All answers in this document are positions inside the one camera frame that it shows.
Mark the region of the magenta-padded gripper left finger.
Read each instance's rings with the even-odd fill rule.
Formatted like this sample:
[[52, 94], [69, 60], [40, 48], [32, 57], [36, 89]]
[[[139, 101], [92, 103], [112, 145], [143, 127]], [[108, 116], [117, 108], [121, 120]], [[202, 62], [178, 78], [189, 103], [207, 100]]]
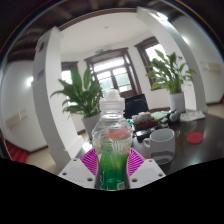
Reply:
[[80, 159], [71, 160], [59, 173], [59, 177], [78, 186], [94, 189], [98, 175], [98, 159], [95, 149], [91, 149]]

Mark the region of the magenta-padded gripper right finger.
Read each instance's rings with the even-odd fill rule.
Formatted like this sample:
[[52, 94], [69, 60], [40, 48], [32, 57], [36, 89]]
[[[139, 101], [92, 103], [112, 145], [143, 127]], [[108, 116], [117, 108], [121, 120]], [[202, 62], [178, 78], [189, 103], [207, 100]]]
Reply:
[[153, 159], [145, 159], [139, 152], [130, 149], [127, 159], [129, 188], [135, 189], [165, 177], [164, 172]]

